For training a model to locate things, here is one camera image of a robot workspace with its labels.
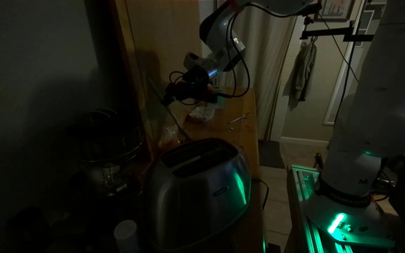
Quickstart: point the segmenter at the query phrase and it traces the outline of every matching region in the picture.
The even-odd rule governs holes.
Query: green led light
[[[345,214],[344,214],[344,213],[339,213],[339,214],[337,214],[337,216],[335,217],[335,219],[332,221],[331,225],[330,225],[329,228],[328,228],[328,232],[329,232],[330,234],[332,234],[332,233],[335,231],[335,229],[336,229],[336,228],[339,226],[339,224],[343,221],[344,217],[345,217]]]
[[[238,175],[238,173],[235,173],[233,176],[235,177],[235,181],[237,182],[237,187],[240,190],[240,194],[242,195],[243,203],[246,205],[245,186],[243,185],[243,182],[242,182],[240,176]]]

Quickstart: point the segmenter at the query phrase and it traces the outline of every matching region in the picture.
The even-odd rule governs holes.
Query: toaster
[[[227,229],[247,210],[245,154],[221,139],[182,144],[151,166],[143,189],[146,231],[156,250],[179,251]]]

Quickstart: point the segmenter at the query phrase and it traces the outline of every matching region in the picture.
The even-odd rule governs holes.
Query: cloth hanging on hook
[[[318,37],[312,37],[308,45],[302,46],[298,56],[296,56],[293,70],[288,79],[291,85],[291,96],[297,101],[305,101],[310,92],[317,53],[315,46],[317,39]]]

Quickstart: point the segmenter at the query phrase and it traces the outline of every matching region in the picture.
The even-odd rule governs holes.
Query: curtain
[[[257,137],[269,140],[277,101],[278,83],[295,17],[275,18],[266,12],[246,7],[233,26],[246,47],[245,62],[251,76],[250,88],[256,94]],[[235,67],[237,87],[246,88],[248,78],[242,63]],[[220,75],[220,86],[233,86],[232,72]]]

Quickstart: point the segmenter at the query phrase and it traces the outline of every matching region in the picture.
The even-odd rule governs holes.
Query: framed picture
[[[354,1],[355,0],[319,0],[318,2],[323,5],[320,14],[326,22],[349,21]],[[314,20],[323,21],[318,13],[315,14]]]

